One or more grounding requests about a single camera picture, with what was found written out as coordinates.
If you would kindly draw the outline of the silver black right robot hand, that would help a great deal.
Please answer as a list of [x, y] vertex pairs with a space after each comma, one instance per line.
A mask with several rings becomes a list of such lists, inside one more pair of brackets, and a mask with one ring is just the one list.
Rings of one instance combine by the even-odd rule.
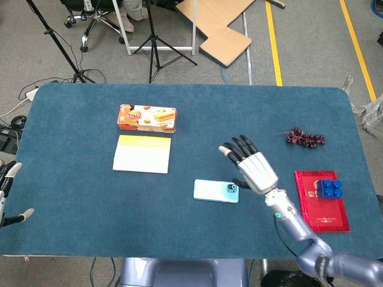
[[233, 137], [232, 140], [235, 145], [226, 142], [218, 150], [238, 168], [248, 189], [262, 195], [275, 189], [278, 176], [253, 142], [245, 135], [240, 135], [239, 139]]

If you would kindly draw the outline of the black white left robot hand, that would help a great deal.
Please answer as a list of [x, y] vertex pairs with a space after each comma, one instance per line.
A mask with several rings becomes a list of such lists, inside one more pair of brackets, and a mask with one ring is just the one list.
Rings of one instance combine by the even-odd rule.
[[30, 208], [17, 216], [5, 217], [5, 204], [13, 185], [17, 172], [22, 168], [22, 163], [11, 161], [1, 166], [1, 227], [25, 222], [32, 216], [35, 209]]

